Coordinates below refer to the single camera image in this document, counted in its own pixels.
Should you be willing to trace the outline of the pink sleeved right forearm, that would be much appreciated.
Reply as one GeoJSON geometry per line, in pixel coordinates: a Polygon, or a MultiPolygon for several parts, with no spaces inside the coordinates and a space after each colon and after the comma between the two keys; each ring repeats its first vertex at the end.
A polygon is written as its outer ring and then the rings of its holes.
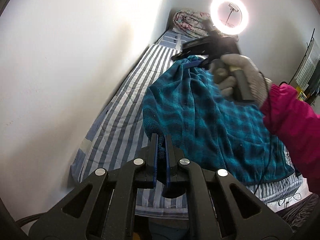
{"type": "Polygon", "coordinates": [[[260,110],[266,128],[283,142],[307,179],[309,191],[319,194],[319,115],[286,84],[272,85],[260,110]]]}

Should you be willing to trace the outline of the grey knit gloved right hand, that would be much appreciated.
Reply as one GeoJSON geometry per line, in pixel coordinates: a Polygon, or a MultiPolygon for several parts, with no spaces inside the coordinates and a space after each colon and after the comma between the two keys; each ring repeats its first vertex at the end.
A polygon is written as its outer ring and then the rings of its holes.
{"type": "Polygon", "coordinates": [[[210,64],[210,72],[213,74],[214,83],[220,90],[221,95],[230,98],[238,86],[236,77],[226,67],[236,67],[244,72],[251,95],[258,107],[261,107],[268,97],[272,81],[265,78],[252,60],[239,54],[222,55],[210,64]]]}

